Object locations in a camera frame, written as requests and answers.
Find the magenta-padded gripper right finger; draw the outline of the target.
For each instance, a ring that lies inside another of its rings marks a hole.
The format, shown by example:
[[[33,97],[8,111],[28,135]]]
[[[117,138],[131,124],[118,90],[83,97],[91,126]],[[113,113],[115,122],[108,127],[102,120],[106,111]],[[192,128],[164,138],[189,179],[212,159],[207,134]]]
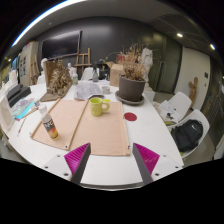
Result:
[[[133,155],[144,185],[182,169],[182,166],[177,164],[168,155],[159,155],[137,143],[133,144]]]

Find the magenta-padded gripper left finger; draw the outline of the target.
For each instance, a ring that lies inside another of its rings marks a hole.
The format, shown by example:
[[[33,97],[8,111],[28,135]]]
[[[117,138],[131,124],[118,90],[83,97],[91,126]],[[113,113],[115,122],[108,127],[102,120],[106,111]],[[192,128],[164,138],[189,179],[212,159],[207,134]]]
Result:
[[[91,144],[87,143],[65,155],[57,154],[43,166],[43,169],[79,185],[90,154]]]

